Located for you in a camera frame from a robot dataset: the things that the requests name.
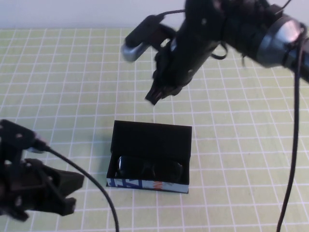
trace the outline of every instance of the box label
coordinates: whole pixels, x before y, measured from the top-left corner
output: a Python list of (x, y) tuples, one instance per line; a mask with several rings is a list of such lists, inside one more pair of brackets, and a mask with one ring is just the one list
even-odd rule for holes
[(134, 179), (115, 179), (107, 178), (107, 185), (110, 187), (118, 188), (132, 188), (132, 189), (154, 189), (166, 190), (187, 193), (189, 190), (188, 185), (174, 184), (162, 181), (151, 180), (134, 180)]

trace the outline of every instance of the sunglasses lens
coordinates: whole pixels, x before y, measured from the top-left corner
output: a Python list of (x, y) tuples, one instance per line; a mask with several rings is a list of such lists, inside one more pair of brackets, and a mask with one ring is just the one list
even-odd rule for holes
[(183, 167), (174, 161), (156, 163), (153, 168), (155, 178), (166, 182), (177, 182), (182, 176)]
[(118, 160), (118, 172), (126, 178), (140, 177), (143, 167), (143, 160), (139, 158), (121, 156)]

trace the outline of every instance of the cutting mat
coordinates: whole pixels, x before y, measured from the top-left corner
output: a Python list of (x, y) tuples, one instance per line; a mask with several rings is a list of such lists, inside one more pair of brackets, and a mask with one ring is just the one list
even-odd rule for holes
[[(292, 74), (249, 59), (243, 67), (230, 50), (223, 61), (210, 58), (178, 96), (152, 107), (144, 97), (155, 52), (124, 62), (119, 51), (129, 32), (1, 30), (0, 117), (37, 131), (104, 185), (115, 119), (193, 126), (189, 194), (107, 188), (121, 231), (274, 232), (291, 159)], [(309, 86), (301, 84), (297, 171), (282, 232), (309, 231)], [(73, 170), (50, 154), (26, 156)], [(114, 230), (91, 183), (73, 196), (72, 216), (1, 217), (0, 231)]]

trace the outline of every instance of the blue label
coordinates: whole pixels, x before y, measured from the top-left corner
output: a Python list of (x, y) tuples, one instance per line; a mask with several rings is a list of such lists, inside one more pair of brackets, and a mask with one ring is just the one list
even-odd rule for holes
[(135, 188), (135, 189), (143, 188), (142, 181), (134, 179), (128, 179), (128, 180), (119, 179), (119, 181), (115, 181), (115, 179), (110, 179), (110, 183), (108, 183), (108, 185), (111, 187), (120, 187), (120, 188)]

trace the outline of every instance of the box lid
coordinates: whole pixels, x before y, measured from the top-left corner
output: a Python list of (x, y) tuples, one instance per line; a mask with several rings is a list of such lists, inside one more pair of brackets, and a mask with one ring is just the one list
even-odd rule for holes
[(111, 152), (120, 155), (170, 157), (191, 156), (192, 127), (116, 120)]

